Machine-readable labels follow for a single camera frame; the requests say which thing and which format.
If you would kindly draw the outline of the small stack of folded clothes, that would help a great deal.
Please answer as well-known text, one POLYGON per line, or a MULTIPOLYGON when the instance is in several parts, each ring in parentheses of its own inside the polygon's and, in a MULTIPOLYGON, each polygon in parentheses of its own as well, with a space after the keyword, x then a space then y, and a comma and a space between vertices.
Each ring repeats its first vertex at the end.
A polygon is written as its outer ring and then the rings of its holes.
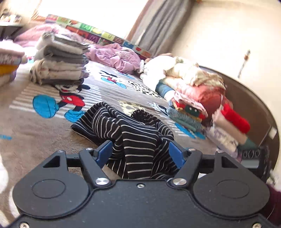
POLYGON ((27 63, 24 48, 12 40, 2 40, 0 49, 1 86, 12 82, 20 64, 27 63))

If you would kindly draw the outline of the black white striped garment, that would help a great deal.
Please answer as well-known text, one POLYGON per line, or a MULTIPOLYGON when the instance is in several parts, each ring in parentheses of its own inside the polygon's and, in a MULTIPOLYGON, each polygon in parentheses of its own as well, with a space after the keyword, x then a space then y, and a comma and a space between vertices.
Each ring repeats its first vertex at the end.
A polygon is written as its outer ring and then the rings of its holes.
POLYGON ((169 154, 173 132, 160 119, 141 109, 130 116, 101 102, 71 125, 72 130, 100 145, 113 144, 106 165, 122 179, 169 179, 178 168, 169 154))

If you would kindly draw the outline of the colourful alphabet foam mat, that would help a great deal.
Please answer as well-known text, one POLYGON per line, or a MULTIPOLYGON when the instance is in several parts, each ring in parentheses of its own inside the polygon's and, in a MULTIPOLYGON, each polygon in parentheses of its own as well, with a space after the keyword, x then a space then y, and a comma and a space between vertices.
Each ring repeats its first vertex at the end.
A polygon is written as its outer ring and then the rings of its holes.
POLYGON ((130 48, 134 52, 136 52, 143 60, 152 57, 152 54, 149 51, 131 43, 128 40, 72 19, 49 14, 46 17, 45 22, 58 24, 61 27, 66 28, 71 32, 77 33, 85 39, 99 45, 105 46, 108 44, 117 43, 125 48, 130 48))

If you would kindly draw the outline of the dark wooden headboard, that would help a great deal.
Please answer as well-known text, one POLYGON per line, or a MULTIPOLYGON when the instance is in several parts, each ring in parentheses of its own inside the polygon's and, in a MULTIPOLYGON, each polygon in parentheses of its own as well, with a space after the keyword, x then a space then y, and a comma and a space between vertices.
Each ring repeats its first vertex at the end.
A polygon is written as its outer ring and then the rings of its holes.
POLYGON ((249 139, 258 146, 269 147, 269 159, 272 168, 275 168, 280 150, 280 138, 277 123, 267 105, 238 80, 204 66, 200 68, 223 78, 226 97, 232 102, 234 110, 250 124, 250 131, 247 133, 249 139))

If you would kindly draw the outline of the grey curtain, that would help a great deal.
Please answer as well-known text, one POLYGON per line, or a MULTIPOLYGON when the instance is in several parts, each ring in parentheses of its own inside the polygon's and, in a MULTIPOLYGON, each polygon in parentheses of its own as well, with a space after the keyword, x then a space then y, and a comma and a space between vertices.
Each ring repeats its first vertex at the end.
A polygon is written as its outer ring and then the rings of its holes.
POLYGON ((171 50, 196 1, 148 1, 127 40, 152 56, 171 50))

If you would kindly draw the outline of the pile of mixed clothes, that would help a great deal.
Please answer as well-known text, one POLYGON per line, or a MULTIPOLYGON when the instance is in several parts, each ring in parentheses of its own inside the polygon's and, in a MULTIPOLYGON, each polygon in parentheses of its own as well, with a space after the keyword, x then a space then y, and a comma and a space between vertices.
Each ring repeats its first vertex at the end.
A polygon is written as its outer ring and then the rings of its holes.
POLYGON ((140 79, 169 102, 167 115, 180 128, 207 138, 218 150, 249 157, 258 146, 247 136, 249 122, 233 109, 223 78, 170 53, 140 62, 140 79))

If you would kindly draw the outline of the stack of grey folded clothes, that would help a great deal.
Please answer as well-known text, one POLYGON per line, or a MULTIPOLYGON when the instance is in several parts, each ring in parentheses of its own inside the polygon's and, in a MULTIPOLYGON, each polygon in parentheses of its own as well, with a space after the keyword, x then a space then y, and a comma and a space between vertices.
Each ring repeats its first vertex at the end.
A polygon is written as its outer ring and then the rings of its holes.
POLYGON ((74 84, 89 76, 86 54, 90 44, 69 36, 44 32, 30 70, 31 82, 43 84, 74 84))

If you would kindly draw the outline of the Mickey Mouse carpet blanket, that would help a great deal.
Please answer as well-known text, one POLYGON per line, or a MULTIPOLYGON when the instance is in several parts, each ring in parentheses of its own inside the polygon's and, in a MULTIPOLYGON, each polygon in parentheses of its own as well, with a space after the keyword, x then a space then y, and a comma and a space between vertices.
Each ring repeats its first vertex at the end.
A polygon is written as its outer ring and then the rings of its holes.
MULTIPOLYGON (((32 101, 37 95, 47 95, 60 101, 60 94, 51 85, 37 85, 30 81, 31 63, 20 65, 15 80, 1 87, 1 225, 9 225, 18 211, 12 200, 14 185, 57 150, 77 153, 95 144, 71 130, 65 113, 73 109, 67 104, 59 108, 52 118, 36 113, 32 101)), ((82 89, 83 111, 94 104, 106 102, 130 115, 137 109, 151 113, 174 134, 183 147, 193 147, 204 154, 214 154, 216 146, 200 133, 185 133, 176 123, 160 111, 168 103, 148 89, 133 75, 122 74, 113 68, 90 62, 90 76, 84 80, 88 89, 82 89)))

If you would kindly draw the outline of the pink purple quilt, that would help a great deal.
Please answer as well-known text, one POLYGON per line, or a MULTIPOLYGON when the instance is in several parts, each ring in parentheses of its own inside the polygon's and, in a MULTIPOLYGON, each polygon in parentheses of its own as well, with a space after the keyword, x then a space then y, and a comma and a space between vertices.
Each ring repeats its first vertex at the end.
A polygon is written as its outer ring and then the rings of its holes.
MULTIPOLYGON (((14 38, 14 42, 22 47, 36 46, 44 32, 65 35, 78 42, 89 42, 82 36, 69 31, 57 24, 41 24, 34 26, 14 38)), ((90 44, 86 57, 94 62, 115 68, 116 70, 131 74, 137 71, 141 65, 140 57, 130 48, 122 47, 117 43, 105 46, 90 44)))

